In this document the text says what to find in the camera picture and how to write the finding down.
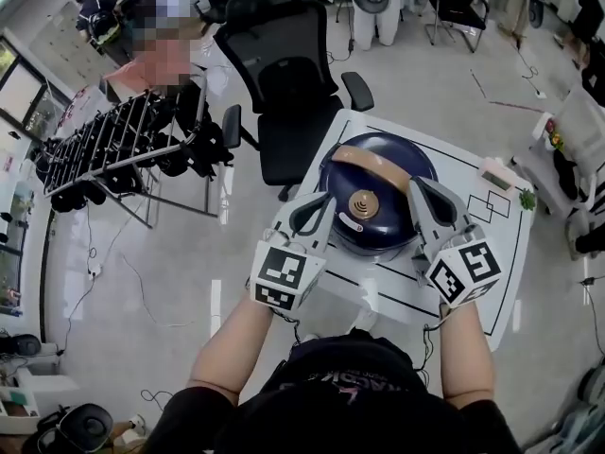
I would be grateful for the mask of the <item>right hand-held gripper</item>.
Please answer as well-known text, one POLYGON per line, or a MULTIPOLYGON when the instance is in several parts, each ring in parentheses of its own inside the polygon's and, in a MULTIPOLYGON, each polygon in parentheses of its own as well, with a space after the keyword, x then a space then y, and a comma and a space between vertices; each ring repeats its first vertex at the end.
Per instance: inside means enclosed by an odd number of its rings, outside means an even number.
MULTIPOLYGON (((465 228, 470 224, 462 199, 426 177, 410 179, 407 201, 414 230, 423 245, 426 243, 424 228, 465 228)), ((412 256, 412 264, 419 284, 433 287, 450 308, 477 300, 502 276, 492 244, 475 223, 452 236, 435 253, 419 246, 412 256)))

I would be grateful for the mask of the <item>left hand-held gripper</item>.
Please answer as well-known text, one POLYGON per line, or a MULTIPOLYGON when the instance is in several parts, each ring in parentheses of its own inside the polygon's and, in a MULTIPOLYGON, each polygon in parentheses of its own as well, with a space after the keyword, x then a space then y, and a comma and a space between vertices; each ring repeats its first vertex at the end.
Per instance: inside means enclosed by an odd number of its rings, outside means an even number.
POLYGON ((325 249, 337 200, 328 192, 299 196, 283 205, 258 241, 250 297, 280 312, 298 309, 325 270, 325 249))

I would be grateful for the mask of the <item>dark blue rice cooker lid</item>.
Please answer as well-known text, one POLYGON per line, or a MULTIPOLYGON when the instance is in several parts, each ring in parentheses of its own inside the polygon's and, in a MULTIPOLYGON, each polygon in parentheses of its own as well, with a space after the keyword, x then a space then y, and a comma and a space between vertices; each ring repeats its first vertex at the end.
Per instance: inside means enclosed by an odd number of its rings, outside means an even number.
POLYGON ((362 253, 404 247, 416 236, 406 195, 414 176, 438 179, 428 156, 401 136, 369 132, 334 145, 319 178, 336 200, 334 233, 362 253))

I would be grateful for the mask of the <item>person's right forearm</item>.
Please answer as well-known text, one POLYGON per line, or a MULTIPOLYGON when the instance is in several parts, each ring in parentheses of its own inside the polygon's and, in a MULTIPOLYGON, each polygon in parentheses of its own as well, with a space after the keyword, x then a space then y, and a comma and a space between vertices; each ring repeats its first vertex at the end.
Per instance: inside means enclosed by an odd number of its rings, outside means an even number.
POLYGON ((493 357, 475 302, 451 310, 440 327, 443 398, 459 410, 494 398, 493 357))

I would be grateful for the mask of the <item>person's left forearm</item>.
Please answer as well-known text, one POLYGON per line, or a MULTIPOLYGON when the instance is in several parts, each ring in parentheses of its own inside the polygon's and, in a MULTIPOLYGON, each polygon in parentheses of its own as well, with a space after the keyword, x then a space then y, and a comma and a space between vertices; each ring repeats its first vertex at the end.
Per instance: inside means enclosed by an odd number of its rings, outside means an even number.
POLYGON ((200 349, 187 388, 220 393, 237 406, 259 359, 273 320, 273 311, 243 297, 227 320, 200 349))

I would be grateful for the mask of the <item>pink digital clock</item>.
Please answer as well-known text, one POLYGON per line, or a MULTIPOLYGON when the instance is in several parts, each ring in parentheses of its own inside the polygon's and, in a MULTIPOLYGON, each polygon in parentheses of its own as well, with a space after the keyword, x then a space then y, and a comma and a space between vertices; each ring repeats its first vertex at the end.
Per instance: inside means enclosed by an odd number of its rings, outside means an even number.
POLYGON ((509 193, 517 185, 516 174, 492 157, 482 160, 478 176, 492 187, 509 193))

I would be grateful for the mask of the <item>black cloth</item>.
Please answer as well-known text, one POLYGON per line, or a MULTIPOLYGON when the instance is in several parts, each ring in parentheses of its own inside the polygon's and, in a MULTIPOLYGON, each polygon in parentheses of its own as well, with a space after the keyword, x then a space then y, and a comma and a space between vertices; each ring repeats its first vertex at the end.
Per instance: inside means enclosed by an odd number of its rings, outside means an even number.
POLYGON ((558 149, 553 151, 553 164, 559 176, 559 186, 563 194, 570 201, 576 201, 579 198, 579 187, 575 174, 577 164, 568 160, 558 149))

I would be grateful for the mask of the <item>colourful flower bouquet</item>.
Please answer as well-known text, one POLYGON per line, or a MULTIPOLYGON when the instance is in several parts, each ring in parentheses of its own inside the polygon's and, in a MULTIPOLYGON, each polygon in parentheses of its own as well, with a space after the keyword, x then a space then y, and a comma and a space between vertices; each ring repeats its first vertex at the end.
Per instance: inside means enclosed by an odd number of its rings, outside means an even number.
POLYGON ((544 125, 545 144, 555 150, 562 151, 564 142, 561 134, 557 130, 557 124, 553 118, 548 118, 544 125))

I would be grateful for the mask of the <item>white office chair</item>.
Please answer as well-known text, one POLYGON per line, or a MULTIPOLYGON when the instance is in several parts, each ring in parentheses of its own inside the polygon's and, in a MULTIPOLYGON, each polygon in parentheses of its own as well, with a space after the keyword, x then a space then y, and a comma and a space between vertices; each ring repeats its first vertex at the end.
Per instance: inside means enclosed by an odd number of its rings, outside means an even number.
POLYGON ((530 138, 511 158, 512 168, 530 183, 537 202, 561 220, 571 220, 583 234, 605 218, 605 108, 580 85, 572 88, 555 114, 544 113, 530 138), (559 186, 553 151, 544 128, 553 118, 562 136, 562 153, 574 161, 579 198, 570 201, 559 186))

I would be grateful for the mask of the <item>black mesh office chair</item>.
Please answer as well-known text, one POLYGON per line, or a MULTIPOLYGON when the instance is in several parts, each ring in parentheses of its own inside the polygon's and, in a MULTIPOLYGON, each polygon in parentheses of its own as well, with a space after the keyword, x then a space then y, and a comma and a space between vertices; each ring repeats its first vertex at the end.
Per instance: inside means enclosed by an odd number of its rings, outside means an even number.
POLYGON ((251 135, 240 106, 229 107, 224 144, 256 149, 264 183, 280 187, 279 199, 287 201, 344 107, 328 62, 326 8, 316 0, 230 0, 214 40, 243 79, 257 116, 251 135))

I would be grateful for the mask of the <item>person's black shirt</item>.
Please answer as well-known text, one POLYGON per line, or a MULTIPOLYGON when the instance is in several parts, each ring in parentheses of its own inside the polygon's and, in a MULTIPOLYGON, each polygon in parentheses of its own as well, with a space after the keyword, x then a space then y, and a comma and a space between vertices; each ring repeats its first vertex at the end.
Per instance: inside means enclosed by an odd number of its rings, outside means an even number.
POLYGON ((409 356, 351 333, 296 347, 241 405, 205 387, 175 393, 141 454, 521 454, 491 400, 456 408, 409 356))

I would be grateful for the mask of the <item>pink cloth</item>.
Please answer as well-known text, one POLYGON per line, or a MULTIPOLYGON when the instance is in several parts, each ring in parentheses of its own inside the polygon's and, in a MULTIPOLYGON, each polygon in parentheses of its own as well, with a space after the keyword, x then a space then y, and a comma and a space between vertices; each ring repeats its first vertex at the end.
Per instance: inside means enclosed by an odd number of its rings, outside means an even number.
POLYGON ((165 92, 189 79, 205 75, 205 69, 191 61, 190 42, 177 39, 146 41, 136 57, 102 78, 120 101, 144 91, 165 92))

